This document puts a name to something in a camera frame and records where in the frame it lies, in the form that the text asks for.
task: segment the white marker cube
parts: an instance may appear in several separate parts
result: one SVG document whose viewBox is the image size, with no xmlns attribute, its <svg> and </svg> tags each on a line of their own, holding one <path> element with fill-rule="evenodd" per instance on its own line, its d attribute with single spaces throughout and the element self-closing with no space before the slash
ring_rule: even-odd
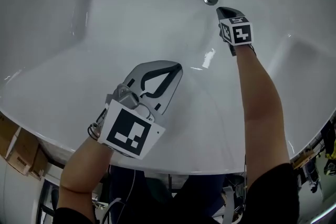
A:
<svg viewBox="0 0 336 224">
<path fill-rule="evenodd" d="M 241 16 L 220 20 L 219 24 L 224 40 L 231 45 L 237 46 L 253 43 L 252 23 L 246 17 Z"/>
<path fill-rule="evenodd" d="M 128 157 L 143 159 L 165 128 L 111 101 L 98 142 Z"/>
</svg>

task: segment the person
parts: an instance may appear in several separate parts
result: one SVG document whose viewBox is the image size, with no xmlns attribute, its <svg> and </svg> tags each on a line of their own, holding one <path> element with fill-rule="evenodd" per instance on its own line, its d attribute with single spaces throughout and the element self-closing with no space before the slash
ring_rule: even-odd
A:
<svg viewBox="0 0 336 224">
<path fill-rule="evenodd" d="M 240 223 L 296 223 L 297 181 L 289 163 L 278 92 L 254 51 L 235 47 L 244 108 L 246 206 Z M 92 191 L 106 173 L 113 151 L 88 138 L 65 166 L 54 223 L 95 223 Z M 166 205 L 150 195 L 143 172 L 112 166 L 112 223 L 213 223 L 224 175 L 190 176 Z"/>
</svg>

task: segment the cable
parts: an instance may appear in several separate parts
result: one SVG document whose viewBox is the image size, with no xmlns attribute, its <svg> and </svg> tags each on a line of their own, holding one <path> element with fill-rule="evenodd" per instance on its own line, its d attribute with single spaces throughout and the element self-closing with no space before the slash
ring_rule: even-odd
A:
<svg viewBox="0 0 336 224">
<path fill-rule="evenodd" d="M 227 179 L 235 188 L 237 187 L 236 184 L 233 184 L 230 179 Z"/>
<path fill-rule="evenodd" d="M 133 186 L 134 186 L 134 182 L 135 182 L 135 170 L 134 170 L 133 183 L 132 183 L 132 186 L 131 186 L 131 190 L 130 190 L 130 193 L 128 193 L 128 196 L 127 196 L 127 199 L 126 199 L 126 201 L 125 201 L 125 204 L 127 204 L 128 198 L 130 198 L 130 196 L 131 196 L 131 193 L 132 193 L 132 190 L 133 190 Z M 120 217 L 121 217 L 121 214 L 122 214 L 124 208 L 125 208 L 125 205 L 122 207 L 122 209 L 121 209 L 121 211 L 120 211 L 119 217 L 118 217 L 118 219 L 117 219 L 117 224 L 118 224 L 118 222 L 119 222 L 119 219 L 120 219 Z"/>
<path fill-rule="evenodd" d="M 125 206 L 125 204 L 124 204 L 123 202 L 121 202 L 121 198 L 116 198 L 116 199 L 114 199 L 113 202 L 111 202 L 111 203 L 109 204 L 109 206 L 107 207 L 107 209 L 106 209 L 106 212 L 105 212 L 104 217 L 103 217 L 103 220 L 102 220 L 102 224 L 104 224 L 104 222 L 105 222 L 107 216 L 109 216 L 112 205 L 114 205 L 114 204 L 117 203 L 117 202 L 120 202 L 121 204 L 123 204 L 123 205 Z"/>
<path fill-rule="evenodd" d="M 92 127 L 94 127 L 95 123 L 90 124 L 90 126 L 88 127 L 88 134 L 89 136 L 94 139 L 94 140 L 98 140 L 98 136 L 95 134 L 95 131 L 92 129 Z"/>
<path fill-rule="evenodd" d="M 254 50 L 254 47 L 252 46 L 252 44 L 247 44 L 249 47 L 250 47 L 250 49 L 254 52 L 254 54 L 257 56 L 257 54 L 256 54 L 256 51 Z"/>
</svg>

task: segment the wire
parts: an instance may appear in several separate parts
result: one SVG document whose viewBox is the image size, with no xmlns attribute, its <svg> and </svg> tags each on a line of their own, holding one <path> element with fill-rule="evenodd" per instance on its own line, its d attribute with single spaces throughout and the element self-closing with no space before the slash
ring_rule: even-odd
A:
<svg viewBox="0 0 336 224">
<path fill-rule="evenodd" d="M 89 136 L 94 139 L 94 140 L 98 140 L 98 135 L 95 133 L 95 129 L 98 127 L 97 123 L 92 123 L 90 124 L 90 126 L 88 127 L 88 134 Z"/>
<path fill-rule="evenodd" d="M 256 51 L 254 50 L 254 47 L 252 46 L 252 44 L 247 44 L 249 47 L 250 47 L 250 49 L 254 52 L 254 54 L 257 56 L 257 54 L 256 54 Z"/>
<path fill-rule="evenodd" d="M 106 209 L 106 212 L 105 212 L 104 217 L 103 217 L 103 220 L 102 220 L 102 224 L 104 224 L 106 218 L 109 217 L 109 215 L 110 215 L 110 210 L 111 210 L 111 208 L 112 208 L 112 205 L 114 205 L 114 204 L 117 203 L 117 202 L 120 202 L 121 204 L 123 204 L 123 205 L 125 206 L 125 204 L 124 204 L 123 202 L 121 202 L 121 198 L 116 198 L 116 199 L 114 199 L 113 202 L 111 202 L 111 203 L 109 204 L 109 206 L 107 207 L 107 209 Z"/>
<path fill-rule="evenodd" d="M 235 212 L 237 212 L 240 208 L 241 208 L 241 206 L 238 205 L 237 208 L 235 209 Z"/>
<path fill-rule="evenodd" d="M 135 182 L 135 170 L 134 170 L 133 183 L 132 183 L 132 186 L 131 186 L 131 190 L 130 190 L 130 193 L 128 193 L 128 196 L 127 196 L 127 199 L 126 199 L 126 201 L 125 201 L 125 204 L 127 204 L 128 198 L 130 198 L 130 196 L 131 196 L 131 193 L 132 193 L 132 190 L 133 190 L 133 186 L 134 186 L 134 182 Z M 124 208 L 125 208 L 125 205 L 122 207 L 122 209 L 121 209 L 121 211 L 120 211 L 119 217 L 118 217 L 118 219 L 117 219 L 117 224 L 118 224 L 118 222 L 119 222 L 119 219 L 120 219 L 120 217 L 121 217 L 121 214 L 122 214 Z"/>
</svg>

